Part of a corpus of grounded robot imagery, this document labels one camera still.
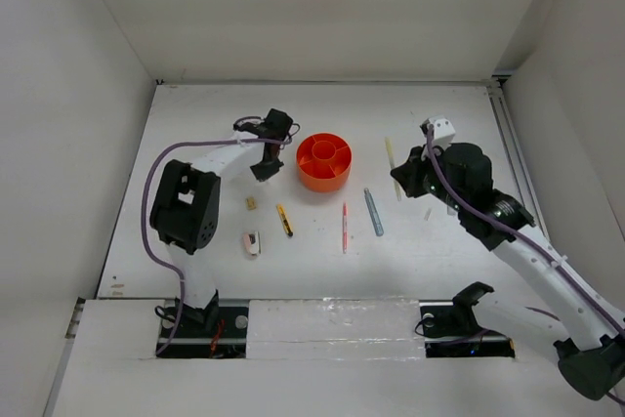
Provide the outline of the thin yellow highlighter pen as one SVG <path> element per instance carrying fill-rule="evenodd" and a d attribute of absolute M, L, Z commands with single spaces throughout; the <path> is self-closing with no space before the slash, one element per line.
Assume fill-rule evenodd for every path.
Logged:
<path fill-rule="evenodd" d="M 388 155 L 388 160 L 389 160 L 389 164 L 390 164 L 390 169 L 391 171 L 393 171 L 396 167 L 396 163 L 395 163 L 395 157 L 394 157 L 394 151 L 393 151 L 393 146 L 392 146 L 392 141 L 389 137 L 385 137 L 385 148 L 386 148 L 386 152 Z M 401 201 L 401 187 L 399 185 L 399 183 L 393 179 L 394 182 L 394 188 L 395 188 L 395 192 L 396 192 L 396 199 L 397 201 Z"/>

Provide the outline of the blue grey marker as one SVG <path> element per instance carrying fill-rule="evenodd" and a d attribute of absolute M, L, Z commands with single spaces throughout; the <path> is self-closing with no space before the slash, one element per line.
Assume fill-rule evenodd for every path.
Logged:
<path fill-rule="evenodd" d="M 375 205 L 375 201 L 373 199 L 372 193 L 370 191 L 369 188 L 365 188 L 363 190 L 364 193 L 364 199 L 365 199 L 365 203 L 367 206 L 367 210 L 369 212 L 371 221 L 372 221 L 372 225 L 375 231 L 375 234 L 377 236 L 383 236 L 384 235 L 384 228 L 382 225 L 382 221 L 380 219 L 380 215 L 377 211 L 377 207 Z"/>

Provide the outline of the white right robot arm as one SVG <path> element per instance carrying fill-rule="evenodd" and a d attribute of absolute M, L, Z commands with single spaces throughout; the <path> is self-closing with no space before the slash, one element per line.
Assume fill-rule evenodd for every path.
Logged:
<path fill-rule="evenodd" d="M 624 313 L 612 306 L 549 244 L 532 216 L 493 185 L 492 164 L 473 144 L 416 146 L 391 172 L 408 197 L 431 195 L 455 209 L 468 235 L 515 271 L 549 307 L 507 302 L 476 281 L 449 308 L 422 319 L 429 338 L 467 341 L 494 331 L 526 343 L 554 363 L 590 400 L 611 395 L 624 378 Z"/>

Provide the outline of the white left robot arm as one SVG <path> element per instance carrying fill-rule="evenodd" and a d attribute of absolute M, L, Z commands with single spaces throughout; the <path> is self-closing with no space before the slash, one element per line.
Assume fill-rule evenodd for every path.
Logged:
<path fill-rule="evenodd" d="M 244 116 L 228 138 L 174 143 L 147 171 L 141 200 L 141 237 L 147 255 L 178 278 L 175 306 L 161 312 L 171 333 L 211 333 L 218 324 L 219 293 L 205 262 L 195 253 L 217 233 L 222 186 L 244 174 L 258 182 L 283 167 L 280 153 L 292 142 L 295 121 L 272 108 L 266 116 Z"/>

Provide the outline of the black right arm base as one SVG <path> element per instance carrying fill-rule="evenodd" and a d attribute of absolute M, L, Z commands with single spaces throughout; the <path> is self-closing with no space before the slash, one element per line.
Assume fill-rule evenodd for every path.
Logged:
<path fill-rule="evenodd" d="M 475 325 L 461 325 L 451 317 L 452 305 L 425 304 L 414 333 L 424 339 L 426 358 L 515 358 L 508 337 Z"/>

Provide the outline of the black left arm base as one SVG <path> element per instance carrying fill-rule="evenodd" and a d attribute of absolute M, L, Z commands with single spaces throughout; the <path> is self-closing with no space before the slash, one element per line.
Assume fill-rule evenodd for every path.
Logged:
<path fill-rule="evenodd" d="M 239 359 L 246 357 L 249 303 L 213 301 L 206 311 L 185 306 L 181 322 L 169 345 L 178 301 L 157 306 L 160 320 L 155 355 L 163 359 Z"/>

